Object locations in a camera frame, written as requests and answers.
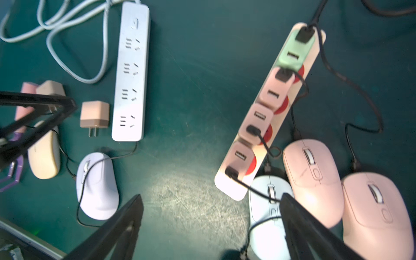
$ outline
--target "power cord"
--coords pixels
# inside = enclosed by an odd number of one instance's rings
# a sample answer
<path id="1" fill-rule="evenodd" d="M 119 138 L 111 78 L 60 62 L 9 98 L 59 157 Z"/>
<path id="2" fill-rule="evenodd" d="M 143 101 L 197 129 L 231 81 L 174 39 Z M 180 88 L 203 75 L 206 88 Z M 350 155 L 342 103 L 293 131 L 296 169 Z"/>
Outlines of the power cord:
<path id="1" fill-rule="evenodd" d="M 255 127 L 254 125 L 249 125 L 246 128 L 246 131 L 254 136 L 257 136 L 258 138 L 260 138 L 260 141 L 262 142 L 262 144 L 264 145 L 264 148 L 266 148 L 267 154 L 269 154 L 272 158 L 277 159 L 282 155 L 282 150 L 276 146 L 273 146 L 273 148 L 279 150 L 279 153 L 277 155 L 274 155 L 272 153 L 272 151 L 270 150 L 270 148 L 267 146 L 266 141 L 264 140 L 263 136 L 261 136 L 261 131 L 260 129 L 258 129 L 257 127 Z"/>
<path id="2" fill-rule="evenodd" d="M 368 11 L 372 12 L 375 15 L 383 17 L 398 17 L 403 15 L 411 15 L 416 13 L 416 6 L 409 7 L 402 10 L 380 10 L 378 9 L 371 1 L 361 0 L 361 3 L 367 8 Z"/>
<path id="3" fill-rule="evenodd" d="M 263 193 L 259 192 L 258 190 L 254 189 L 254 188 L 251 188 L 249 185 L 245 184 L 244 182 L 240 181 L 240 180 L 238 179 L 238 171 L 237 171 L 237 170 L 235 170 L 233 167 L 228 166 L 228 167 L 225 169 L 225 175 L 227 175 L 229 178 L 231 178 L 232 180 L 234 180 L 235 182 L 237 182 L 237 183 L 238 183 L 238 184 L 240 184 L 241 186 L 243 186 L 243 187 L 247 188 L 248 190 L 250 190 L 250 191 L 254 192 L 255 194 L 259 195 L 259 196 L 260 196 L 260 197 L 262 197 L 262 198 L 265 198 L 265 199 L 268 199 L 268 200 L 270 200 L 270 201 L 274 201 L 274 202 L 280 202 L 280 200 L 279 200 L 279 199 L 276 199 L 276 198 L 271 198 L 271 197 L 269 197 L 269 196 L 267 196 L 267 195 L 265 195 L 265 194 L 263 194 Z"/>
<path id="4" fill-rule="evenodd" d="M 268 222 L 268 221 L 273 220 L 273 219 L 279 219 L 279 218 L 282 218 L 282 217 L 276 216 L 276 217 L 266 218 L 265 220 L 262 220 L 260 222 L 257 222 L 256 224 L 254 224 L 253 226 L 251 226 L 248 229 L 247 240 L 245 242 L 245 245 L 240 249 L 240 259 L 241 260 L 246 260 L 247 259 L 247 251 L 248 251 L 248 246 L 250 245 L 250 234 L 251 234 L 251 231 L 253 229 L 255 229 L 256 227 L 260 226 L 261 224 L 265 223 L 265 222 Z"/>
<path id="5" fill-rule="evenodd" d="M 43 14 L 43 9 L 45 7 L 45 1 L 46 0 L 40 0 L 38 8 L 37 8 L 36 17 L 37 17 L 37 20 L 39 22 L 38 27 L 36 27 L 35 29 L 33 29 L 29 32 L 26 32 L 22 35 L 16 36 L 16 37 L 12 37 L 12 38 L 5 37 L 4 30 L 5 30 L 7 20 L 9 19 L 9 16 L 10 16 L 10 11 L 9 11 L 9 12 L 7 12 L 7 14 L 5 15 L 5 17 L 3 18 L 3 20 L 0 23 L 0 38 L 5 42 L 10 42 L 10 43 L 19 42 L 19 41 L 25 40 L 27 38 L 33 37 L 33 36 L 39 34 L 40 32 L 42 32 L 43 30 L 51 30 L 51 32 L 46 37 L 46 45 L 48 47 L 49 52 L 51 53 L 51 55 L 55 59 L 55 61 L 66 72 L 68 72 L 71 76 L 73 76 L 76 80 L 78 80 L 80 82 L 83 82 L 83 83 L 86 83 L 86 84 L 97 83 L 104 76 L 106 66 L 107 66 L 107 59 L 108 59 L 108 13 L 109 13 L 109 9 L 114 4 L 119 4 L 121 2 L 131 1 L 131 0 L 106 0 L 105 3 L 99 5 L 98 7 L 94 8 L 93 10 L 91 10 L 91 11 L 87 12 L 86 14 L 83 14 L 80 17 L 75 18 L 73 20 L 70 20 L 70 19 L 73 18 L 77 13 L 81 12 L 87 6 L 91 5 L 92 3 L 95 3 L 95 2 L 98 2 L 98 1 L 101 1 L 101 0 L 85 0 L 84 2 L 82 2 L 79 5 L 77 5 L 76 7 L 74 7 L 72 10 L 70 10 L 65 15 L 64 15 L 64 13 L 65 13 L 66 9 L 68 8 L 69 0 L 64 0 L 63 4 L 59 8 L 58 12 L 52 18 L 50 18 L 49 20 L 47 20 L 46 22 L 43 22 L 42 14 Z M 135 2 L 137 4 L 141 3 L 140 0 L 135 0 Z M 55 50 L 53 49 L 52 39 L 60 31 L 66 29 L 66 28 L 78 25 L 80 23 L 83 23 L 83 22 L 87 21 L 88 19 L 96 16 L 97 14 L 99 14 L 103 11 L 104 11 L 104 16 L 103 16 L 103 58 L 102 58 L 102 62 L 101 62 L 101 67 L 100 67 L 100 70 L 99 70 L 98 74 L 94 78 L 85 79 L 85 78 L 82 78 L 82 77 L 76 75 L 58 57 Z"/>
<path id="6" fill-rule="evenodd" d="M 88 225 L 88 224 L 85 224 L 85 223 L 83 223 L 83 222 L 79 219 L 79 209 L 81 208 L 81 201 L 82 201 L 82 197 L 84 196 L 84 188 L 85 188 L 85 183 L 87 182 L 87 176 L 88 176 L 89 172 L 91 171 L 91 169 L 92 169 L 95 165 L 97 165 L 98 163 L 100 163 L 100 162 L 102 162 L 102 161 L 105 161 L 105 160 L 113 160 L 113 159 L 119 159 L 119 158 L 125 158 L 125 157 L 128 157 L 128 156 L 130 156 L 130 155 L 133 155 L 133 154 L 134 154 L 134 152 L 137 150 L 138 143 L 139 143 L 139 142 L 136 142 L 136 145 L 134 146 L 134 149 L 133 149 L 131 152 L 129 152 L 128 154 L 124 154 L 124 155 L 120 155 L 120 156 L 114 156 L 114 157 L 109 157 L 109 158 L 104 158 L 104 159 L 98 160 L 98 161 L 96 161 L 95 163 L 93 163 L 93 164 L 91 165 L 91 167 L 87 170 L 87 173 L 85 173 L 84 182 L 83 182 L 83 184 L 82 184 L 81 196 L 79 197 L 79 202 L 78 202 L 78 206 L 77 206 L 77 213 L 76 213 L 76 215 L 77 215 L 77 222 L 78 222 L 78 224 L 80 224 L 80 225 L 82 225 L 82 226 L 84 226 L 84 227 L 89 227 L 89 228 L 99 228 L 99 227 L 100 227 L 100 226 L 97 226 L 97 225 Z"/>

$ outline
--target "white power strip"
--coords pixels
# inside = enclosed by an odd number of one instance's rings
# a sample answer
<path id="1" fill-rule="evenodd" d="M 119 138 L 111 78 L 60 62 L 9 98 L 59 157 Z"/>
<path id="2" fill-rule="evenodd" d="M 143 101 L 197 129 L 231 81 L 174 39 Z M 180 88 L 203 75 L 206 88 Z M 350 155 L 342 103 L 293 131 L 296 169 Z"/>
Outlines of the white power strip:
<path id="1" fill-rule="evenodd" d="M 111 132 L 115 141 L 139 141 L 143 138 L 149 32 L 149 8 L 124 2 Z"/>
<path id="2" fill-rule="evenodd" d="M 279 55 L 276 58 L 276 61 L 274 62 L 272 68 L 270 69 L 269 74 L 272 73 L 273 69 L 275 67 L 277 67 L 277 61 L 279 59 L 279 56 L 282 54 L 283 48 L 286 45 L 286 43 L 288 42 L 291 33 L 294 30 L 299 30 L 300 28 L 302 28 L 303 26 L 306 26 L 307 24 L 305 23 L 297 23 L 293 26 L 292 30 L 289 33 L 289 36 L 287 37 L 282 49 L 279 52 Z M 325 42 L 326 39 L 326 34 L 324 31 L 321 31 L 322 33 L 322 41 Z M 308 56 L 306 57 L 305 61 L 303 62 L 303 68 L 304 68 L 304 72 L 301 73 L 299 71 L 299 73 L 302 75 L 303 74 L 303 78 L 306 79 L 310 69 L 312 68 L 312 65 L 315 62 L 316 57 L 319 54 L 319 41 L 318 41 L 318 34 L 317 32 L 315 32 L 314 34 L 315 37 L 315 41 L 314 44 L 311 48 L 311 50 L 309 51 Z M 257 95 L 257 97 L 254 100 L 254 103 L 260 103 L 259 102 L 259 95 L 262 91 L 262 89 L 265 87 L 265 83 L 266 81 L 263 83 L 262 88 L 259 91 L 259 94 Z M 270 147 L 273 143 L 273 140 L 275 139 L 280 127 L 283 124 L 283 121 L 287 115 L 287 113 L 290 110 L 290 106 L 292 105 L 294 99 L 296 98 L 300 88 L 302 86 L 302 83 L 300 81 L 298 82 L 294 82 L 293 85 L 290 87 L 289 92 L 287 94 L 288 100 L 289 100 L 289 104 L 288 106 L 283 110 L 280 111 L 280 113 L 275 113 L 272 121 L 270 123 L 271 126 L 271 130 L 272 130 L 272 134 L 269 137 L 269 141 L 266 141 L 266 144 Z M 229 154 L 230 152 L 233 153 L 233 147 L 235 144 L 235 141 L 239 141 L 241 140 L 239 134 L 237 134 L 237 136 L 234 139 L 233 145 L 231 145 L 229 151 L 227 152 L 227 154 Z M 259 170 L 259 168 L 262 165 L 262 162 L 264 160 L 264 157 L 266 156 L 266 149 L 264 148 L 264 146 L 262 144 L 256 144 L 256 145 L 250 145 L 251 149 L 254 152 L 255 155 L 255 160 L 253 160 L 254 163 L 252 163 L 252 166 L 254 169 L 251 169 L 251 173 L 250 174 L 246 174 L 241 181 L 244 182 L 247 185 L 251 185 L 251 183 L 253 182 L 254 177 L 257 174 L 257 171 Z M 226 174 L 225 174 L 225 169 L 228 166 L 228 157 L 225 156 L 224 161 L 222 162 L 222 164 L 220 165 L 220 168 L 215 176 L 214 182 L 215 185 L 217 186 L 218 189 L 220 189 L 222 192 L 224 192 L 225 194 L 227 194 L 228 196 L 230 196 L 232 199 L 236 200 L 236 201 L 240 201 L 244 198 L 245 194 L 247 193 L 247 188 L 245 188 L 244 186 L 240 185 L 239 183 L 235 182 L 234 180 L 232 180 L 231 178 L 229 178 Z"/>

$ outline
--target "pink object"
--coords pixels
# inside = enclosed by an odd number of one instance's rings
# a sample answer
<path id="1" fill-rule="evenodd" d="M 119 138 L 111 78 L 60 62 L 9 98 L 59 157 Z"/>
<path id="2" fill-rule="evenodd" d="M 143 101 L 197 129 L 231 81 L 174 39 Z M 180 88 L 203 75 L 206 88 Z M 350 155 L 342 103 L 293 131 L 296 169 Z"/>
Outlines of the pink object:
<path id="1" fill-rule="evenodd" d="M 387 177 L 355 173 L 342 180 L 344 242 L 367 260 L 413 256 L 414 242 L 403 198 Z"/>
<path id="2" fill-rule="evenodd" d="M 29 83 L 29 82 L 24 82 L 22 85 L 22 90 L 20 91 L 21 93 L 26 93 L 26 94 L 36 94 L 36 87 L 38 85 L 35 83 Z M 16 116 L 15 116 L 15 121 L 19 120 L 20 118 L 26 116 L 27 114 L 30 114 L 33 111 L 33 107 L 23 107 L 23 106 L 18 106 L 16 108 Z M 20 127 L 18 130 L 16 130 L 17 133 L 24 133 L 26 131 L 26 127 L 22 126 Z"/>
<path id="3" fill-rule="evenodd" d="M 273 111 L 278 110 L 284 103 L 287 93 L 295 80 L 295 74 L 292 74 L 286 82 L 276 78 L 280 67 L 275 67 L 269 73 L 262 90 L 259 93 L 259 101 Z"/>
<path id="4" fill-rule="evenodd" d="M 325 227 L 335 226 L 344 212 L 337 166 L 328 147 L 303 139 L 283 151 L 283 163 L 295 199 Z"/>

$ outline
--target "red outlet cover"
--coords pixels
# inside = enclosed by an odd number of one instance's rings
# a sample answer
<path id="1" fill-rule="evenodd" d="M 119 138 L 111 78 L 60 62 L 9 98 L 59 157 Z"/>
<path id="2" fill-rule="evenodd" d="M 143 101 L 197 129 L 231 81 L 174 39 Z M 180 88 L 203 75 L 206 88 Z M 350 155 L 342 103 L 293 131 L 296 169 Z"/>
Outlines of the red outlet cover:
<path id="1" fill-rule="evenodd" d="M 264 141 L 266 141 L 266 143 L 270 141 L 270 139 L 272 138 L 272 135 L 273 135 L 273 128 L 272 128 L 272 125 L 269 125 L 269 128 L 267 128 L 267 131 L 263 136 Z"/>
<path id="2" fill-rule="evenodd" d="M 282 106 L 281 107 L 279 107 L 275 112 L 274 112 L 274 114 L 275 115 L 278 115 L 278 114 L 280 114 L 280 113 L 282 113 L 283 111 L 285 111 L 286 110 L 286 108 L 287 108 L 287 106 L 289 105 L 289 98 L 286 96 L 286 98 L 285 98 L 285 100 L 283 101 L 283 104 L 282 104 Z"/>
<path id="3" fill-rule="evenodd" d="M 298 73 L 299 73 L 299 75 L 301 75 L 303 77 L 303 74 L 305 73 L 305 67 L 303 65 L 300 68 L 300 70 L 298 71 Z M 298 77 L 295 77 L 295 81 L 293 82 L 293 84 L 295 84 L 298 81 L 300 81 L 300 79 Z"/>
<path id="4" fill-rule="evenodd" d="M 254 171 L 254 169 L 256 169 L 256 165 L 257 165 L 257 159 L 256 159 L 256 156 L 254 156 L 253 160 L 251 161 L 250 167 L 248 168 L 245 174 L 246 175 L 251 174 Z"/>

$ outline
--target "black cable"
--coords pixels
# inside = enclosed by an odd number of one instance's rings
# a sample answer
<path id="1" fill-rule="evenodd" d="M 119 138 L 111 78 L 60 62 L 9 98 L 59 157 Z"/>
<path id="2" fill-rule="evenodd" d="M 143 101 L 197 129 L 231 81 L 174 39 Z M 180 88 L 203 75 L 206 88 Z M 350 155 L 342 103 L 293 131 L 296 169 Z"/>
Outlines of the black cable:
<path id="1" fill-rule="evenodd" d="M 373 5 L 371 1 L 361 0 L 361 3 L 365 6 L 365 8 L 367 8 L 368 11 L 382 17 L 398 17 L 416 13 L 416 6 L 412 6 L 401 10 L 380 10 L 375 5 Z"/>
<path id="2" fill-rule="evenodd" d="M 260 129 L 258 129 L 257 127 L 255 127 L 254 125 L 249 125 L 246 128 L 246 131 L 249 134 L 252 134 L 254 136 L 257 136 L 258 138 L 260 138 L 260 141 L 262 142 L 262 144 L 264 145 L 264 148 L 266 148 L 267 154 L 269 154 L 273 159 L 277 159 L 282 155 L 282 150 L 279 147 L 273 146 L 273 148 L 279 150 L 279 153 L 277 155 L 274 155 L 272 153 L 272 151 L 270 150 L 270 148 L 267 146 L 266 141 L 264 140 L 263 136 L 261 136 L 261 131 Z"/>
<path id="3" fill-rule="evenodd" d="M 310 24 L 317 24 L 319 23 L 319 17 L 322 14 L 322 11 L 325 8 L 325 5 L 327 4 L 328 0 L 322 0 L 321 3 L 319 4 L 318 8 L 315 11 L 314 16 L 312 17 L 311 23 Z"/>
<path id="4" fill-rule="evenodd" d="M 244 246 L 241 248 L 241 250 L 240 250 L 240 256 L 241 256 L 241 255 L 244 255 L 244 256 L 245 256 L 245 258 L 247 259 L 247 250 L 248 250 L 248 246 L 250 245 L 250 234 L 251 234 L 251 231 L 252 231 L 253 229 L 255 229 L 256 227 L 260 226 L 261 224 L 263 224 L 263 223 L 265 223 L 265 222 L 268 222 L 268 221 L 273 220 L 273 219 L 279 219 L 279 218 L 282 218 L 282 217 L 281 217 L 281 216 L 270 217 L 270 218 L 267 218 L 267 219 L 262 220 L 262 221 L 260 221 L 260 222 L 257 222 L 256 224 L 254 224 L 253 226 L 251 226 L 251 227 L 248 229 L 248 233 L 247 233 L 247 240 L 246 240 L 246 242 L 245 242 L 245 245 L 244 245 Z"/>
<path id="5" fill-rule="evenodd" d="M 296 75 L 296 77 L 300 80 L 300 82 L 302 82 L 302 86 L 305 88 L 305 91 L 295 98 L 295 100 L 293 101 L 293 103 L 290 107 L 290 115 L 292 117 L 292 123 L 293 123 L 292 137 L 295 141 L 297 141 L 297 140 L 302 139 L 302 135 L 300 134 L 299 129 L 296 127 L 295 116 L 293 114 L 293 106 L 294 106 L 294 104 L 296 104 L 296 102 L 299 101 L 299 99 L 304 98 L 309 94 L 309 86 L 308 86 L 308 84 L 306 84 L 305 79 L 297 71 L 294 71 L 292 69 L 289 69 L 289 70 Z"/>
<path id="6" fill-rule="evenodd" d="M 255 194 L 259 195 L 260 197 L 265 198 L 265 199 L 268 199 L 268 200 L 270 200 L 270 201 L 280 202 L 280 200 L 279 200 L 279 199 L 276 199 L 276 198 L 271 198 L 271 197 L 269 197 L 269 196 L 267 196 L 267 195 L 265 195 L 265 194 L 263 194 L 263 193 L 259 192 L 258 190 L 254 189 L 254 188 L 251 188 L 249 185 L 245 184 L 244 182 L 240 181 L 240 180 L 238 179 L 238 172 L 237 172 L 235 169 L 233 169 L 233 168 L 231 168 L 231 167 L 227 167 L 227 168 L 225 169 L 225 174 L 226 174 L 229 178 L 231 178 L 232 180 L 234 180 L 235 182 L 237 182 L 238 184 L 240 184 L 240 185 L 242 185 L 242 186 L 246 187 L 248 190 L 250 190 L 250 191 L 254 192 Z"/>
<path id="7" fill-rule="evenodd" d="M 81 208 L 81 201 L 82 201 L 82 197 L 84 196 L 84 187 L 85 187 L 85 183 L 87 182 L 87 176 L 89 174 L 89 171 L 98 163 L 105 161 L 105 160 L 113 160 L 113 159 L 119 159 L 119 158 L 125 158 L 128 157 L 132 154 L 134 154 L 134 152 L 137 149 L 137 145 L 139 142 L 136 142 L 136 145 L 134 146 L 134 149 L 129 152 L 128 154 L 124 154 L 124 155 L 120 155 L 120 156 L 114 156 L 114 157 L 109 157 L 109 158 L 104 158 L 101 160 L 96 161 L 95 163 L 93 163 L 91 165 L 91 167 L 87 170 L 87 173 L 85 173 L 85 177 L 83 177 L 84 182 L 82 183 L 82 190 L 81 190 L 81 196 L 79 197 L 79 202 L 78 202 L 78 206 L 77 206 L 77 222 L 78 224 L 84 226 L 84 227 L 89 227 L 89 228 L 99 228 L 100 226 L 96 226 L 96 225 L 88 225 L 88 224 L 84 224 L 83 222 L 81 222 L 81 220 L 79 219 L 79 209 Z"/>
<path id="8" fill-rule="evenodd" d="M 376 116 L 377 119 L 377 123 L 378 123 L 378 128 L 377 130 L 374 129 L 368 129 L 368 128 L 364 128 L 352 123 L 347 123 L 345 124 L 345 138 L 347 139 L 347 143 L 348 143 L 348 148 L 351 151 L 351 155 L 353 157 L 352 160 L 352 169 L 354 171 L 359 171 L 360 168 L 360 163 L 354 153 L 354 150 L 352 148 L 351 145 L 351 141 L 349 139 L 349 135 L 348 135 L 348 127 L 352 127 L 355 129 L 358 129 L 360 131 L 364 131 L 367 133 L 371 133 L 371 134 L 376 134 L 376 133 L 381 133 L 384 130 L 384 123 L 383 123 L 383 118 L 379 112 L 379 109 L 377 108 L 377 106 L 374 104 L 374 102 L 371 100 L 370 96 L 356 83 L 354 83 L 353 81 L 351 81 L 350 79 L 348 79 L 347 77 L 345 77 L 344 75 L 342 75 L 341 73 L 339 73 L 338 71 L 336 71 L 328 62 L 326 54 L 325 54 L 325 50 L 324 50 L 324 44 L 323 44 L 323 40 L 322 40 L 322 33 L 321 33 L 321 29 L 318 25 L 319 22 L 319 17 L 326 5 L 326 3 L 328 2 L 328 0 L 322 0 L 319 7 L 317 8 L 314 17 L 312 18 L 310 24 L 308 25 L 308 29 L 311 30 L 312 27 L 315 27 L 318 33 L 318 40 L 319 40 L 319 50 L 320 50 L 320 54 L 321 54 L 321 59 L 322 62 L 324 64 L 324 66 L 326 67 L 326 69 L 331 72 L 333 75 L 335 75 L 336 77 L 338 77 L 339 79 L 341 79 L 342 81 L 344 81 L 345 83 L 347 83 L 350 87 L 352 87 L 353 89 L 355 89 L 361 96 L 363 96 L 363 98 L 366 100 L 366 102 L 368 103 L 368 105 L 371 107 L 371 109 L 374 112 L 374 115 Z"/>

